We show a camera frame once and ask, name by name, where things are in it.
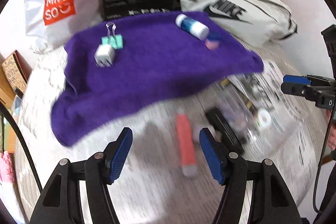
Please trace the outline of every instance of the nike bag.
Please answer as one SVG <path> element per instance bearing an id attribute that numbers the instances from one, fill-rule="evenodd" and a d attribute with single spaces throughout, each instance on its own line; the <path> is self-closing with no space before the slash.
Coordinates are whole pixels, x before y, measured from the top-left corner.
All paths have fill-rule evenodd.
<path id="1" fill-rule="evenodd" d="M 204 11 L 219 26 L 253 47 L 297 32 L 287 5 L 280 0 L 180 0 L 182 11 Z"/>
<path id="2" fill-rule="evenodd" d="M 65 44 L 76 32 L 101 22 L 98 0 L 25 0 L 26 35 L 30 48 L 47 53 Z"/>

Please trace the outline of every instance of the glue stick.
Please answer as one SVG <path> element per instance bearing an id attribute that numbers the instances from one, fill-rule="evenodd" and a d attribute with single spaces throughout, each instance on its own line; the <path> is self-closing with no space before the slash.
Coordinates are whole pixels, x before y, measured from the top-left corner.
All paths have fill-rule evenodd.
<path id="1" fill-rule="evenodd" d="M 180 14 L 176 17 L 175 23 L 182 30 L 192 34 L 194 37 L 197 37 L 199 40 L 204 40 L 208 37 L 210 32 L 209 28 L 203 23 L 194 20 L 190 17 L 187 17 L 184 14 Z"/>
<path id="2" fill-rule="evenodd" d="M 188 177 L 197 175 L 193 134 L 189 119 L 182 109 L 177 111 L 176 131 L 181 151 L 182 173 Z"/>

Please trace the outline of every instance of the purple towel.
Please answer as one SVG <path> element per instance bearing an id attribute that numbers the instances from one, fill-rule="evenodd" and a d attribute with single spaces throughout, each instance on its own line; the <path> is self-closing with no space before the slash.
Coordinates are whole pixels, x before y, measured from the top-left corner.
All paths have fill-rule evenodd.
<path id="1" fill-rule="evenodd" d="M 222 35 L 214 51 L 175 25 L 180 13 L 114 20 L 124 48 L 116 51 L 112 67 L 97 67 L 94 58 L 101 37 L 107 35 L 105 23 L 71 38 L 65 45 L 66 88 L 51 111 L 51 127 L 61 144 L 73 145 L 102 124 L 154 102 L 192 95 L 228 75 L 263 70 L 260 57 L 206 13 L 185 14 Z"/>

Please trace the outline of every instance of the screw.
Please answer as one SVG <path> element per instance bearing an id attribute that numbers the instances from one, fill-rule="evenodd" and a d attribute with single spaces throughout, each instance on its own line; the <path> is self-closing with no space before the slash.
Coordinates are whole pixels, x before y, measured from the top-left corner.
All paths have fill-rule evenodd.
<path id="1" fill-rule="evenodd" d="M 271 166 L 273 164 L 272 160 L 270 160 L 270 159 L 265 159 L 264 162 L 265 162 L 266 165 L 269 165 L 269 166 Z"/>
<path id="2" fill-rule="evenodd" d="M 232 159 L 236 159 L 236 158 L 238 158 L 238 154 L 236 152 L 230 152 L 229 157 L 232 158 Z"/>
<path id="3" fill-rule="evenodd" d="M 67 159 L 62 159 L 62 160 L 59 161 L 60 165 L 66 165 L 67 163 L 68 163 Z"/>
<path id="4" fill-rule="evenodd" d="M 94 155 L 94 158 L 97 160 L 101 159 L 102 157 L 104 157 L 104 154 L 102 152 L 97 152 Z"/>

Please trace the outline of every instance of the grey bag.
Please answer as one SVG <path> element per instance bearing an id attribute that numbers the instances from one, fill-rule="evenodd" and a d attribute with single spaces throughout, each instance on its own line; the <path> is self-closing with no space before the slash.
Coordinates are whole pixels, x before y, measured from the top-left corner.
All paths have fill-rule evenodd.
<path id="1" fill-rule="evenodd" d="M 180 0 L 182 11 L 204 11 L 219 26 L 254 47 L 297 32 L 291 11 L 280 0 Z"/>

